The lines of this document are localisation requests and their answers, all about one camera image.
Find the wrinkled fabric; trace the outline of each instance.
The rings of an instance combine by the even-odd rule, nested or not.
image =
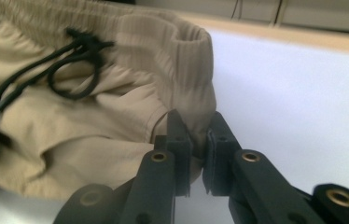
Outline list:
[[[105,66],[89,97],[64,99],[41,81],[1,114],[0,133],[7,140],[0,141],[0,187],[56,199],[89,183],[116,188],[135,176],[155,135],[166,134],[166,115],[172,109],[194,142],[195,177],[216,110],[210,35],[171,13],[148,8],[83,0],[0,0],[0,83],[69,44],[66,27],[114,40],[116,46],[101,51]],[[73,63],[56,77],[58,86],[77,91],[91,74],[89,64]]]

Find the white surface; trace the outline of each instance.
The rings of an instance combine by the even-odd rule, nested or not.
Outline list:
[[[349,54],[209,29],[217,110],[243,148],[264,153],[294,186],[349,188]],[[51,223],[63,203],[0,190],[0,223]],[[176,224],[233,223],[226,198],[176,200]]]

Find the beige fabric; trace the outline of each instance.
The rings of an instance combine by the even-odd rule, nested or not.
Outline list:
[[[200,169],[196,161],[216,109],[210,35],[170,13],[145,8],[0,0],[0,83],[68,44],[66,27],[115,40],[116,46],[104,50],[106,64],[90,97],[66,100],[41,82],[5,110],[0,132],[10,141],[0,143],[0,187],[47,198],[67,198],[90,182],[115,188],[135,176],[154,136],[165,134],[173,108],[191,133],[193,162]],[[70,90],[85,85],[90,75],[86,63],[58,72],[60,84]]]

